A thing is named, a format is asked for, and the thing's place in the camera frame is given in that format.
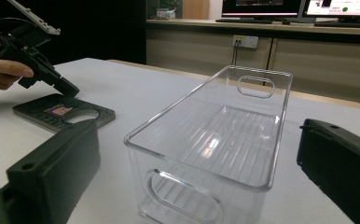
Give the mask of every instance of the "computer monitor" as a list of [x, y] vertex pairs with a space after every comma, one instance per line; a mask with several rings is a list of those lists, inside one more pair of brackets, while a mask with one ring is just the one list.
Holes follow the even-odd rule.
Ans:
[[295, 18], [301, 0], [223, 0], [222, 18]]
[[342, 22], [360, 22], [360, 1], [306, 0], [303, 16], [338, 18]]

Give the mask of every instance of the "tabletop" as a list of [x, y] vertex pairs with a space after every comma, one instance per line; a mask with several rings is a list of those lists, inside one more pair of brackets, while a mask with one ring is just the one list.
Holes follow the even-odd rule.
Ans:
[[[57, 71], [80, 88], [76, 98], [116, 111], [117, 118], [98, 130], [102, 165], [68, 223], [149, 223], [137, 212], [129, 150], [124, 136], [203, 80], [168, 72], [82, 59], [59, 64]], [[0, 187], [6, 169], [54, 133], [17, 117], [12, 106], [56, 91], [38, 82], [29, 90], [15, 84], [0, 91]], [[319, 119], [360, 136], [360, 109], [291, 96], [272, 189], [258, 223], [352, 223], [315, 186], [296, 163], [305, 119]]]

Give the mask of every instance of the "black curtain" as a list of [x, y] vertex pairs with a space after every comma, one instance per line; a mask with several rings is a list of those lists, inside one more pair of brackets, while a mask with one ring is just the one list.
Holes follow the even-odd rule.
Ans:
[[[38, 47], [51, 63], [81, 58], [145, 63], [145, 0], [19, 0], [61, 34]], [[0, 18], [28, 20], [7, 0]]]

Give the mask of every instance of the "clear plastic container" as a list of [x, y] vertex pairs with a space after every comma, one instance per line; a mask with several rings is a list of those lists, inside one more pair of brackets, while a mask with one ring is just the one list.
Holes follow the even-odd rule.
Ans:
[[256, 223], [272, 187], [288, 73], [227, 66], [129, 133], [140, 212], [158, 223]]

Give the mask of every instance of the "wall socket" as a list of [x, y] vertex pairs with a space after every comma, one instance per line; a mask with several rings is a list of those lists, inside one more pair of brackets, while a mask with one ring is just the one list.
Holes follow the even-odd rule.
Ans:
[[234, 35], [232, 46], [235, 46], [236, 41], [239, 42], [238, 47], [256, 49], [258, 45], [258, 36]]

